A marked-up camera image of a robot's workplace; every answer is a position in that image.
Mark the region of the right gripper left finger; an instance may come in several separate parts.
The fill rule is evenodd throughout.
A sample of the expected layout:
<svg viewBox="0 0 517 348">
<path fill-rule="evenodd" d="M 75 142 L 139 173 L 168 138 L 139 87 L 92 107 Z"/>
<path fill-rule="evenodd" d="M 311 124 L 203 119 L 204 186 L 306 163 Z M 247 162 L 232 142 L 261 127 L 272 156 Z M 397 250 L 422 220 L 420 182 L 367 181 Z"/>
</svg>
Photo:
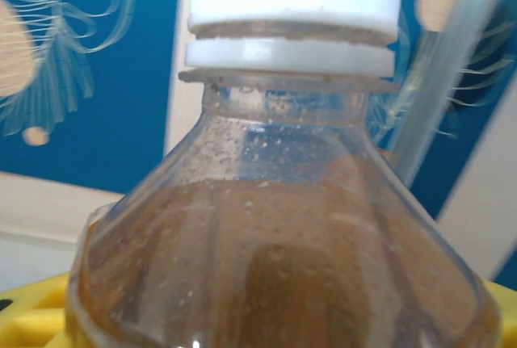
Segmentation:
<svg viewBox="0 0 517 348">
<path fill-rule="evenodd" d="M 1 294 L 2 347 L 70 347 L 64 310 L 68 278 L 56 275 Z"/>
</svg>

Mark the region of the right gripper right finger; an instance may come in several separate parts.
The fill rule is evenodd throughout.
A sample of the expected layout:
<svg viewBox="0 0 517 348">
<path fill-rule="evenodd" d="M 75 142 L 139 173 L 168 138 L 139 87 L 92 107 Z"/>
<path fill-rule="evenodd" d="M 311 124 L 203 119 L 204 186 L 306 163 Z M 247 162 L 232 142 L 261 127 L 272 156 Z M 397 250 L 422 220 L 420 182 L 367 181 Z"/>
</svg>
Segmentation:
<svg viewBox="0 0 517 348">
<path fill-rule="evenodd" d="M 485 281 L 501 315 L 498 348 L 517 348 L 517 292 L 497 283 Z"/>
</svg>

